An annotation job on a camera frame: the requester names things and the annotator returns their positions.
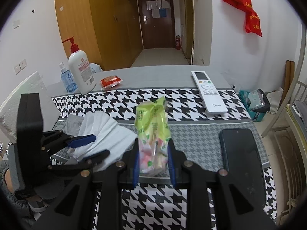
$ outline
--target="remote control screen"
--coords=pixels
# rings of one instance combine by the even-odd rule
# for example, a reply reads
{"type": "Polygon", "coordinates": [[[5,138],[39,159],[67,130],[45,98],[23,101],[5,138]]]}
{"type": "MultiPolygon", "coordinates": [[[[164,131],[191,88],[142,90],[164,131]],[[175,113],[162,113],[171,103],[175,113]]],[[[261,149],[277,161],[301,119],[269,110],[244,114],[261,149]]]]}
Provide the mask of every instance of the remote control screen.
{"type": "Polygon", "coordinates": [[[195,73],[198,79],[208,79],[205,73],[195,73]]]}

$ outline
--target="wardrobe door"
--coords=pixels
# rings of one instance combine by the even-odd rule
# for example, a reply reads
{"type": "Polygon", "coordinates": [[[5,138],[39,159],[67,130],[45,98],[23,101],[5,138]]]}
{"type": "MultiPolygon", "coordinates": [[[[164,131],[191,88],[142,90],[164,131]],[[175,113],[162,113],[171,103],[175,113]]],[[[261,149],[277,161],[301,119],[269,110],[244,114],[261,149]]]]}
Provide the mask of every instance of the wardrobe door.
{"type": "Polygon", "coordinates": [[[120,62],[113,0],[90,0],[97,43],[104,71],[116,69],[120,62]]]}
{"type": "Polygon", "coordinates": [[[116,41],[117,50],[120,61],[117,63],[115,69],[131,67],[131,47],[129,41],[128,24],[126,20],[126,10],[128,0],[113,0],[114,2],[114,16],[116,19],[116,41]]]}
{"type": "Polygon", "coordinates": [[[136,11],[137,10],[134,9],[131,3],[129,3],[126,10],[126,17],[129,30],[129,42],[131,46],[131,64],[133,64],[143,50],[139,15],[136,11]]]}

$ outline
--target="green plastic bag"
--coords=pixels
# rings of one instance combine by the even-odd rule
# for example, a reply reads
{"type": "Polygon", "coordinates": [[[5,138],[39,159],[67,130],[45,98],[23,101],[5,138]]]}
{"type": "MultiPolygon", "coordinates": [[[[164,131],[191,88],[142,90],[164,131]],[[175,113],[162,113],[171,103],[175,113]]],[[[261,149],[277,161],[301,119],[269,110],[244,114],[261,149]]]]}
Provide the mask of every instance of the green plastic bag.
{"type": "Polygon", "coordinates": [[[136,107],[135,127],[139,136],[140,173],[154,176],[166,169],[171,133],[165,112],[165,97],[136,107]]]}

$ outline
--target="blue spray bottle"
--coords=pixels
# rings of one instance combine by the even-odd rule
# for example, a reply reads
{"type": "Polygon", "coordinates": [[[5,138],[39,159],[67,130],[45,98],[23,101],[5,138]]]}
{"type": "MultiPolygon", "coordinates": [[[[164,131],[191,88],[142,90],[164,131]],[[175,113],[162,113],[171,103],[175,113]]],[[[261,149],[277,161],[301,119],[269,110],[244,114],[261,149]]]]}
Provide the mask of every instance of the blue spray bottle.
{"type": "Polygon", "coordinates": [[[61,72],[62,72],[61,78],[62,78],[62,81],[64,83],[64,86],[65,86],[67,92],[68,93],[74,92],[78,87],[77,87],[77,84],[75,83],[75,80],[74,80],[71,72],[66,69],[63,62],[60,63],[59,67],[60,67],[61,72]]]}

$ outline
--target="wooden board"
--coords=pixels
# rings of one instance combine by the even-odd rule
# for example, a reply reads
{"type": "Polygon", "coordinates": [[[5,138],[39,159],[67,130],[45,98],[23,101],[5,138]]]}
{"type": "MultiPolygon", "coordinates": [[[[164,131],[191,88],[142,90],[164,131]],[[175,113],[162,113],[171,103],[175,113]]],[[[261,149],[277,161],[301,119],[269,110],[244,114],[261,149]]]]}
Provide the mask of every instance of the wooden board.
{"type": "MultiPolygon", "coordinates": [[[[74,37],[75,43],[87,54],[89,62],[101,65],[89,0],[55,0],[55,7],[62,41],[74,37]]],[[[69,57],[70,44],[64,43],[64,49],[69,57]]]]}

